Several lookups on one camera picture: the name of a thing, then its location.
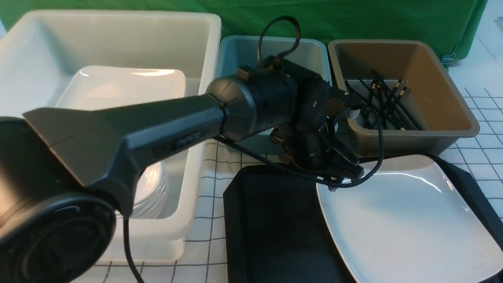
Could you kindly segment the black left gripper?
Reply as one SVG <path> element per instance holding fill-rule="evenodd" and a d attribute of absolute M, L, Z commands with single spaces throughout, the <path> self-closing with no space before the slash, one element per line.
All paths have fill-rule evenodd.
<path fill-rule="evenodd" d="M 336 138 L 332 127 L 318 130 L 275 127 L 271 141 L 282 150 L 280 161 L 304 171 L 323 173 L 325 180 L 342 183 L 345 179 L 357 181 L 363 177 L 359 158 Z"/>

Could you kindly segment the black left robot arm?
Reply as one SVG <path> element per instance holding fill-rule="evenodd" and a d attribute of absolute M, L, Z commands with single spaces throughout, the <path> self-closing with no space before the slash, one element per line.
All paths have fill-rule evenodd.
<path fill-rule="evenodd" d="M 273 129 L 293 173 L 357 181 L 359 159 L 334 124 L 361 101 L 281 56 L 212 81 L 199 96 L 102 110 L 38 108 L 1 118 L 1 282 L 68 283 L 106 251 L 128 221 L 145 169 L 209 139 Z"/>

